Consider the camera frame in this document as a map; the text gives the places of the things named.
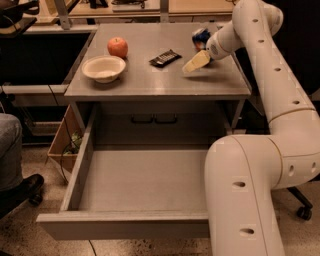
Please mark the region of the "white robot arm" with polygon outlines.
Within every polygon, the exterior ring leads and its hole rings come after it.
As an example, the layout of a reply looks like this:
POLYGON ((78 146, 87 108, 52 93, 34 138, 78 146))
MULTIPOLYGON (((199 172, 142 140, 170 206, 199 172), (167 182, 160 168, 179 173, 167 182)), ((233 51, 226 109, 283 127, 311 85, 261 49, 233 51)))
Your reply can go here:
POLYGON ((218 139, 205 160, 213 256, 285 256, 271 192, 320 170, 320 117, 273 41, 282 12, 238 0, 232 19, 183 68, 189 73, 245 48, 268 121, 266 135, 218 139))

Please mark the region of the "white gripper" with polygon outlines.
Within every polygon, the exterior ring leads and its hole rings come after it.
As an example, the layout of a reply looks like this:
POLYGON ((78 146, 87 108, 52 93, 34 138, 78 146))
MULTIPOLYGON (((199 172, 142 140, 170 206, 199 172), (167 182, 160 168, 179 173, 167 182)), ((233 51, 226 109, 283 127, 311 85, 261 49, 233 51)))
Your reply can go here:
POLYGON ((206 43, 206 50, 199 51, 182 68, 184 73, 190 73, 206 66, 213 60, 221 60, 238 49, 243 47, 243 43, 236 33, 233 23, 228 22, 215 32, 206 43))

